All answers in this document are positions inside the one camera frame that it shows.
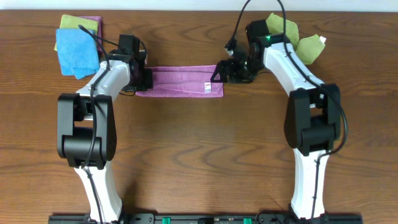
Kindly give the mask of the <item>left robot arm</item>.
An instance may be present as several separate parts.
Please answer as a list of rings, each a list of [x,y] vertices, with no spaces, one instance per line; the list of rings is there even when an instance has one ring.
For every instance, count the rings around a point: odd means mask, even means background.
[[[90,203],[86,215],[52,215],[49,223],[128,223],[116,191],[112,159],[117,134],[113,103],[153,87],[145,67],[147,50],[133,35],[119,36],[99,71],[76,93],[62,93],[57,107],[57,152],[83,182]]]

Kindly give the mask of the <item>purple microfiber cloth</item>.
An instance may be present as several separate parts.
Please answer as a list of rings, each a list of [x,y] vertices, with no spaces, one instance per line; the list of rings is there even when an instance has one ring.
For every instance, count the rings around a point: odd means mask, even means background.
[[[210,78],[216,65],[187,67],[152,67],[153,89],[137,91],[137,96],[151,98],[221,98],[223,83]]]

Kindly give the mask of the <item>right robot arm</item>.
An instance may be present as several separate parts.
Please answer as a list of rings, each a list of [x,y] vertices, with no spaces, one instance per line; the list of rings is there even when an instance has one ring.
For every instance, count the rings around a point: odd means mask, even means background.
[[[295,188],[290,203],[295,223],[327,223],[323,205],[326,163],[340,135],[340,90],[314,76],[284,34],[271,34],[265,20],[246,26],[249,51],[232,38],[225,50],[230,58],[217,63],[212,83],[252,83],[268,69],[289,99],[284,134],[295,156]]]

